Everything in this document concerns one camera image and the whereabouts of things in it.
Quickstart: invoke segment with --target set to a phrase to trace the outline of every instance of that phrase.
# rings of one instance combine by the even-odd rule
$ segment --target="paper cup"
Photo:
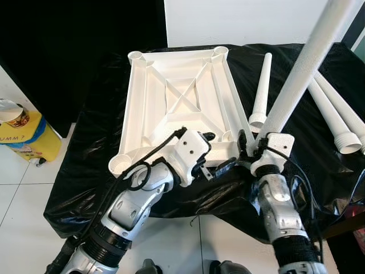
[[[7,99],[0,99],[0,121],[12,127],[20,128],[28,123],[29,114],[21,104],[16,104]]]

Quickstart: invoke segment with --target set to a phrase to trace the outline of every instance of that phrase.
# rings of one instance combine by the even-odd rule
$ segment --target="white floor tile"
[[[213,260],[230,260],[245,266],[252,274],[277,274],[279,265],[273,247],[262,244],[215,216],[200,216],[204,274]],[[325,265],[329,273],[338,273],[327,243]]]
[[[1,272],[40,274],[64,240],[43,217],[51,184],[20,185],[0,227]]]
[[[29,168],[24,174],[24,178],[21,182],[22,184],[53,184],[55,182],[57,173],[66,154],[67,146],[70,142],[74,128],[75,124],[72,124],[67,138],[61,140],[62,146],[57,158],[52,162],[44,163],[40,167],[37,167],[34,164],[29,165]]]
[[[0,145],[0,184],[19,184],[28,165],[10,148]]]
[[[135,274],[152,259],[164,274],[202,274],[199,222],[149,218],[120,263],[118,274]]]
[[[0,224],[18,188],[17,184],[0,186]]]

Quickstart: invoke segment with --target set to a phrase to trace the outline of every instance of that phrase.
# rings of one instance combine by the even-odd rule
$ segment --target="yellow container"
[[[61,148],[61,141],[57,134],[36,111],[29,111],[29,122],[21,127],[14,128],[6,123],[0,126],[0,143],[26,160],[44,158],[53,161]]]

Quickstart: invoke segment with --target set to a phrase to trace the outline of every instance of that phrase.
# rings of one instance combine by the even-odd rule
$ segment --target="white tube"
[[[357,135],[362,144],[361,152],[365,154],[365,124],[355,111],[347,104],[347,102],[337,93],[335,88],[327,81],[323,75],[318,72],[315,75],[315,80],[341,115],[342,119],[349,129]]]
[[[310,82],[308,90],[335,138],[338,151],[341,154],[350,154],[359,150],[361,148],[359,138],[348,129],[315,79]]]
[[[267,96],[269,94],[271,59],[273,55],[266,53],[263,59],[260,80],[256,92],[255,104],[252,114],[249,118],[249,124],[252,132],[259,133],[262,125],[266,120]]]
[[[270,110],[256,138],[253,150],[257,148],[259,140],[268,133],[282,131],[334,39],[346,23],[354,3],[355,0],[328,2]]]

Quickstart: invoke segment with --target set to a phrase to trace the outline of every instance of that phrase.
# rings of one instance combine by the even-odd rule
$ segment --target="white wall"
[[[164,0],[169,47],[305,43],[327,0]],[[339,34],[341,41],[365,0]]]
[[[29,101],[27,96],[9,77],[6,71],[0,66],[0,99],[9,99],[15,103],[21,104],[27,110],[37,110]]]

